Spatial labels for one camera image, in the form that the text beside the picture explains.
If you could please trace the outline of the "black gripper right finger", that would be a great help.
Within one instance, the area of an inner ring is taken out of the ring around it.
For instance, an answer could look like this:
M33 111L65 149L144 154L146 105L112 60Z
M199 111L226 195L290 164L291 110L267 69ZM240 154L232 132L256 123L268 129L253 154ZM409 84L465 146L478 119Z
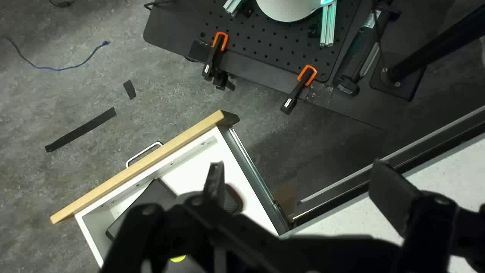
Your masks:
M485 273L484 211L468 211L444 195L418 190L384 161L371 167L368 196L403 239L393 273L447 273L452 257Z

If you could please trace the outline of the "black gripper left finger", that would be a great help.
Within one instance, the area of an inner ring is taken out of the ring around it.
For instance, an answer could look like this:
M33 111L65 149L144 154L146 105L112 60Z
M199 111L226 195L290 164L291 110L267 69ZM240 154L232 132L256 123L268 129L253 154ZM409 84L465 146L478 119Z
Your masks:
M164 273L168 251L162 246L168 213L155 204L137 205L105 258L100 273Z

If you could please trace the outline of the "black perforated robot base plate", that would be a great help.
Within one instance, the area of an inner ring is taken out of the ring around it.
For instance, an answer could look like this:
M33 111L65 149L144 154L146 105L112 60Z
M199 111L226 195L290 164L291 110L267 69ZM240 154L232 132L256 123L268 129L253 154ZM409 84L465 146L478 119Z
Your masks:
M220 67L230 82L243 78L287 93L305 66L326 84L341 67L341 57L359 31L367 31L377 10L371 0L337 0L332 48L320 46L321 10L297 23L267 19L256 0L150 0L144 40L202 66L217 31L229 35Z

